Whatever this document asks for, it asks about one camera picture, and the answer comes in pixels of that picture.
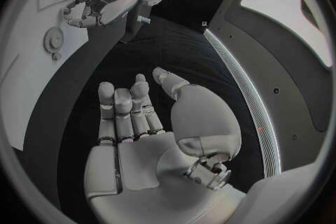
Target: ventilation grille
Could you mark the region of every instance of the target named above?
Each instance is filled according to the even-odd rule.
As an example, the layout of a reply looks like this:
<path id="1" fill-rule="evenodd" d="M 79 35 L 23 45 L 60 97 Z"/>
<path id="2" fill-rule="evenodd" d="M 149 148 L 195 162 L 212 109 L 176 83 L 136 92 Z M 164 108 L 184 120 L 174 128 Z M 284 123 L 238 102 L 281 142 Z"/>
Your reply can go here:
<path id="1" fill-rule="evenodd" d="M 250 109 L 262 151 L 265 177 L 280 174 L 281 163 L 276 135 L 260 95 L 242 66 L 220 40 L 209 30 L 204 32 L 204 36 L 231 72 Z"/>

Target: white panel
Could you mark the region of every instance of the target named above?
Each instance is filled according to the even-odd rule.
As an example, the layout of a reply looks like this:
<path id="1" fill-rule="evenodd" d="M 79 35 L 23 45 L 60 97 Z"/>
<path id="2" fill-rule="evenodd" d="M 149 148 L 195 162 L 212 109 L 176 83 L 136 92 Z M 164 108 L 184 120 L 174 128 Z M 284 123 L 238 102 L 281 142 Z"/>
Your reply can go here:
<path id="1" fill-rule="evenodd" d="M 88 41 L 86 29 L 70 27 L 62 20 L 60 9 L 65 1 L 42 10 L 38 0 L 24 0 L 22 4 L 5 51 L 0 89 L 6 132 L 11 145 L 19 150 L 23 150 L 30 115 L 44 87 L 58 68 Z M 54 26 L 64 33 L 62 58 L 56 62 L 43 48 L 44 34 Z"/>
<path id="2" fill-rule="evenodd" d="M 325 36 L 302 14 L 301 0 L 242 0 L 241 5 L 287 26 L 306 42 L 326 66 L 332 66 Z"/>

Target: light strip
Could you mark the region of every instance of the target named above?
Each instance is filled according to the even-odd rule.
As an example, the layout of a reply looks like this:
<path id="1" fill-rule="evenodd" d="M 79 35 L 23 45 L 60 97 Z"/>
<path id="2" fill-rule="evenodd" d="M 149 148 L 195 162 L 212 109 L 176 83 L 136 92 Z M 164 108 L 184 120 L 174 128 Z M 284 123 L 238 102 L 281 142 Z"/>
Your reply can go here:
<path id="1" fill-rule="evenodd" d="M 267 109 L 264 105 L 264 102 L 261 96 L 259 95 L 258 91 L 256 90 L 256 87 L 252 83 L 251 79 L 249 78 L 248 74 L 245 72 L 243 67 L 240 65 L 237 59 L 231 54 L 231 52 L 223 45 L 223 43 L 219 40 L 219 38 L 216 37 L 208 29 L 204 32 L 204 36 L 210 42 L 210 44 L 213 46 L 215 51 L 218 53 L 218 55 L 223 60 L 224 64 L 227 66 L 227 68 L 231 72 L 232 76 L 234 77 L 236 83 L 238 84 L 246 100 L 248 107 L 250 108 L 250 112 L 251 112 L 251 115 L 254 121 L 254 125 L 257 130 L 257 134 L 258 134 L 260 148 L 262 149 L 265 176 L 269 177 L 269 176 L 280 174 L 282 169 L 281 169 L 281 159 L 280 159 L 278 142 L 277 142 L 277 138 L 276 138 L 274 128 L 272 125 L 272 121 L 270 119 L 270 116 L 267 112 Z M 268 127 L 266 130 L 269 129 L 268 132 L 266 132 L 266 130 L 263 131 L 263 129 L 259 130 L 260 124 L 258 124 L 258 116 L 256 115 L 258 113 L 255 112 L 255 109 L 252 109 L 252 103 L 250 101 L 250 98 L 247 97 L 248 93 L 243 88 L 241 80 L 238 79 L 237 74 L 232 71 L 232 68 L 230 68 L 229 62 L 227 61 L 227 59 L 225 59 L 221 55 L 221 53 L 225 53 L 225 55 L 229 57 L 231 61 L 233 61 L 235 68 L 237 68 L 239 72 L 239 76 L 242 76 L 244 78 L 244 82 L 247 83 L 248 86 L 250 86 L 249 88 L 252 90 L 253 98 L 254 98 L 254 100 L 252 101 L 256 103 L 259 109 L 261 110 L 262 112 L 261 114 L 263 116 L 262 119 L 266 122 L 267 127 Z"/>

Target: black fabric surface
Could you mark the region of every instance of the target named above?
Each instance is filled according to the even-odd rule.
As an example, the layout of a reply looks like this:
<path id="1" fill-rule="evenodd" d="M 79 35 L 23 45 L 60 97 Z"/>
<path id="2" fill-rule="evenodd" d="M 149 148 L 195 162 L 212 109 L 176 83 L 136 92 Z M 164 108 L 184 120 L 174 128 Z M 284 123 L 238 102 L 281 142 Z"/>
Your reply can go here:
<path id="1" fill-rule="evenodd" d="M 83 189 L 88 153 L 96 145 L 99 130 L 97 87 L 110 81 L 130 88 L 137 73 L 150 84 L 150 98 L 166 131 L 171 130 L 170 109 L 174 103 L 152 78 L 162 67 L 202 85 L 223 98 L 235 113 L 241 128 L 242 146 L 228 164 L 230 183 L 244 192 L 263 178 L 263 163 L 252 118 L 244 98 L 229 71 L 203 35 L 170 21 L 152 17 L 129 44 L 118 43 L 97 67 L 80 94 L 64 132 L 58 169 L 62 210 L 79 223 L 93 223 Z"/>

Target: led light strip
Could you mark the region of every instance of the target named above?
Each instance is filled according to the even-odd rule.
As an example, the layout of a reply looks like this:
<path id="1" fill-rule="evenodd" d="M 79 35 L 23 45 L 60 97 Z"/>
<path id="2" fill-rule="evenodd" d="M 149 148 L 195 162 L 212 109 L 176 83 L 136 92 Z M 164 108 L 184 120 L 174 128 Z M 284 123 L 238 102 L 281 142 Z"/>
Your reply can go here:
<path id="1" fill-rule="evenodd" d="M 250 109 L 256 132 L 258 134 L 260 148 L 262 150 L 265 177 L 280 174 L 281 161 L 278 142 L 272 126 L 272 121 L 268 115 L 262 98 L 258 94 L 258 91 L 244 71 L 243 67 L 221 43 L 221 41 L 208 29 L 204 32 L 204 36 L 231 72 Z"/>

